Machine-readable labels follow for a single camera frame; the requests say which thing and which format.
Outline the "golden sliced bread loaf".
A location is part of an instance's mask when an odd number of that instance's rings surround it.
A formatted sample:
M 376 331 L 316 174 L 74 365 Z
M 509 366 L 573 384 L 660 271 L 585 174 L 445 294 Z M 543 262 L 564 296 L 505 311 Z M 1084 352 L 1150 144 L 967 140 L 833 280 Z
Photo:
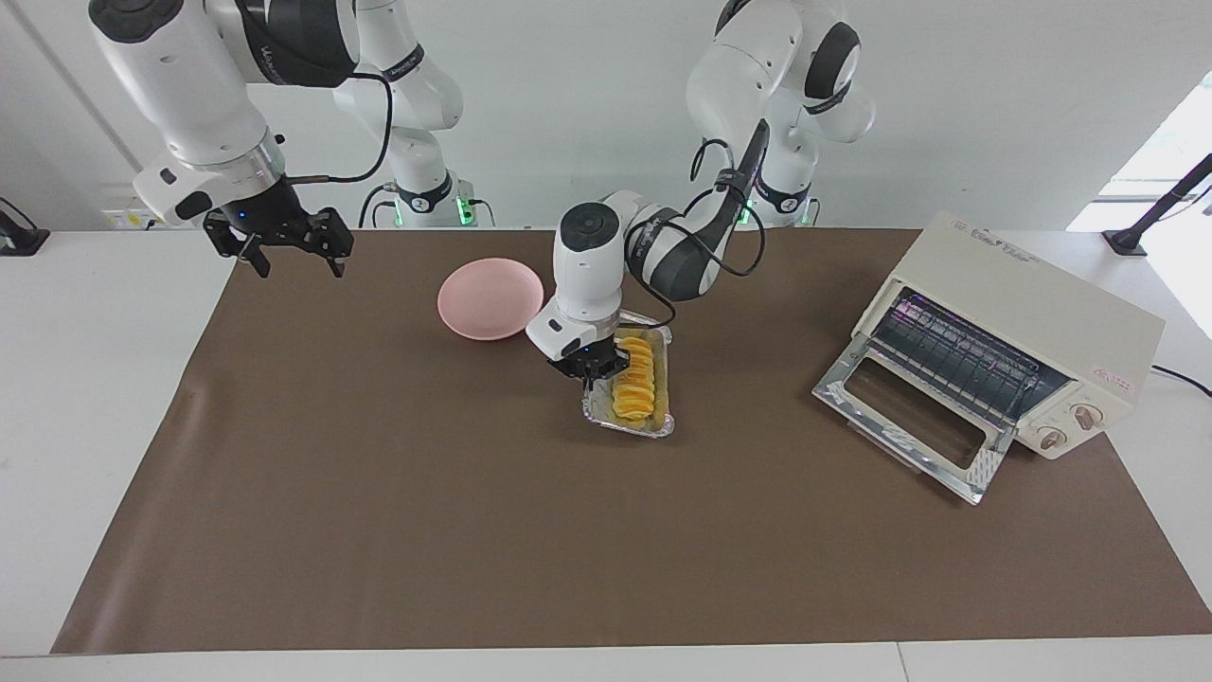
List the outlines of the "golden sliced bread loaf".
M 654 414 L 654 354 L 648 340 L 624 337 L 621 350 L 628 354 L 628 366 L 614 376 L 612 409 L 623 422 L 646 422 Z

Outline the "aluminium foil tray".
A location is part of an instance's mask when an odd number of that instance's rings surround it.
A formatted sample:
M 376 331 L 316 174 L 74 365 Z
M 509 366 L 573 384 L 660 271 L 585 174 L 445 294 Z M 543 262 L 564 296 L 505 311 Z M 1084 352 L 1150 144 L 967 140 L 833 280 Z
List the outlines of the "aluminium foil tray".
M 640 337 L 648 340 L 654 354 L 654 414 L 646 422 L 623 422 L 614 415 L 612 409 L 612 385 L 614 377 L 608 379 L 608 385 L 595 386 L 593 383 L 589 391 L 581 392 L 581 415 L 598 426 L 617 432 L 642 439 L 667 439 L 674 431 L 675 420 L 669 406 L 669 346 L 671 345 L 671 329 L 667 325 L 652 327 L 654 319 L 648 319 L 641 314 L 624 310 L 621 313 L 621 323 L 614 333 L 614 340 L 621 342 L 624 337 Z

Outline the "glass oven door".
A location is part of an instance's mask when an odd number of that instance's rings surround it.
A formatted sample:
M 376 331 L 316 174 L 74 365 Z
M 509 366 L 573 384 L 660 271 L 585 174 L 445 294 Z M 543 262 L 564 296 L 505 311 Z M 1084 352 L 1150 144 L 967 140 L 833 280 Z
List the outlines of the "glass oven door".
M 911 405 L 909 415 L 890 415 L 848 386 L 863 363 L 887 372 L 892 391 L 904 388 L 913 392 L 908 401 Z M 858 333 L 814 385 L 813 394 L 844 415 L 848 426 L 897 462 L 931 476 L 974 506 L 987 495 L 991 478 L 1014 441 L 1017 426 L 1004 409 L 966 396 L 961 389 L 938 382 L 939 377 L 933 368 L 892 350 L 884 340 Z M 966 449 L 965 458 L 970 462 L 951 462 L 938 446 L 924 440 L 922 432 L 928 426 L 922 415 L 930 407 L 939 407 L 947 415 L 955 415 L 981 432 L 978 443 Z

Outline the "metal oven rack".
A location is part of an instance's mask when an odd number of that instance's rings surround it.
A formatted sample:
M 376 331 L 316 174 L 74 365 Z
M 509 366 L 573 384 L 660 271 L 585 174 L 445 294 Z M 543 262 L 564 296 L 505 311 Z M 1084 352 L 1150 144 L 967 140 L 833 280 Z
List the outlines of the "metal oven rack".
M 928 386 L 991 424 L 1017 424 L 1071 377 L 904 288 L 874 340 Z

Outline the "cream toaster oven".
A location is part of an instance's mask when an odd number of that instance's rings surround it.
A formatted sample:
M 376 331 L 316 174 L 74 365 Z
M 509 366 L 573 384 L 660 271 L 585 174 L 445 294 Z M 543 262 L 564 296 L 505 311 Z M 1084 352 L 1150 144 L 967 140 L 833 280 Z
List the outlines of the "cream toaster oven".
M 904 288 L 1071 377 L 1070 385 L 1016 424 L 1022 445 L 1050 460 L 1132 413 L 1164 340 L 1164 319 L 1156 314 L 949 213 L 936 216 L 896 264 L 856 325 L 856 336 L 873 338 Z M 1104 430 L 1079 430 L 1073 405 L 1103 409 Z M 1064 452 L 1037 452 L 1040 426 L 1065 432 Z

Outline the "pink round plate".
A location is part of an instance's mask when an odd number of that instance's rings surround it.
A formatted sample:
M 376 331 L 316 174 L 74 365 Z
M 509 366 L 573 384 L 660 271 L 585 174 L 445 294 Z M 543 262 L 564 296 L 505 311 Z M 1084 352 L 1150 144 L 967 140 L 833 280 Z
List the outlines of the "pink round plate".
M 438 290 L 438 319 L 454 336 L 504 340 L 524 332 L 543 303 L 541 277 L 520 260 L 471 260 Z

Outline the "brown table mat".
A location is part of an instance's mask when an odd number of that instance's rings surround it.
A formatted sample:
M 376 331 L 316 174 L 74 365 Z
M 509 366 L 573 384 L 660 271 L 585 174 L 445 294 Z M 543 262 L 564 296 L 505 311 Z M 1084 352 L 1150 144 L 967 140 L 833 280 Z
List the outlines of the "brown table mat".
M 911 230 L 779 230 L 681 306 L 663 440 L 581 417 L 524 336 L 438 319 L 548 233 L 361 233 L 344 277 L 233 267 L 53 644 L 719 646 L 1212 634 L 1108 439 L 973 506 L 812 388 Z

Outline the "black slanted stand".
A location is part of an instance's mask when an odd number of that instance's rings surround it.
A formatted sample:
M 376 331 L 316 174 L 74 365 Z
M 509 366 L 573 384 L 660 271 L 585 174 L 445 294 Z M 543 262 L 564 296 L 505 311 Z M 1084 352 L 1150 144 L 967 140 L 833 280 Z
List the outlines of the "black slanted stand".
M 1103 241 L 1109 250 L 1120 258 L 1147 258 L 1148 252 L 1143 246 L 1143 237 L 1148 229 L 1159 222 L 1172 219 L 1183 210 L 1190 208 L 1212 194 L 1212 153 L 1208 153 L 1195 164 L 1185 176 L 1177 180 L 1170 190 L 1151 204 L 1130 228 L 1120 230 L 1104 230 Z

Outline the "white wall socket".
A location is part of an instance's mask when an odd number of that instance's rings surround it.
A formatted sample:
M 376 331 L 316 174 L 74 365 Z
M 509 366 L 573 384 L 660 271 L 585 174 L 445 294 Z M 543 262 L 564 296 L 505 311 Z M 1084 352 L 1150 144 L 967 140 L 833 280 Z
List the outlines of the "white wall socket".
M 160 224 L 154 211 L 128 185 L 108 183 L 101 187 L 99 210 L 108 225 L 116 230 L 152 230 Z

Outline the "black clamp mount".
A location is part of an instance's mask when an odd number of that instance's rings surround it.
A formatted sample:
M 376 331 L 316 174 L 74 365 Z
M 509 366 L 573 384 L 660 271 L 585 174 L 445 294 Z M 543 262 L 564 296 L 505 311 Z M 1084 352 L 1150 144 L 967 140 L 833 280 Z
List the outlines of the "black clamp mount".
M 0 258 L 30 258 L 48 239 L 42 229 L 6 197 L 0 197 Z

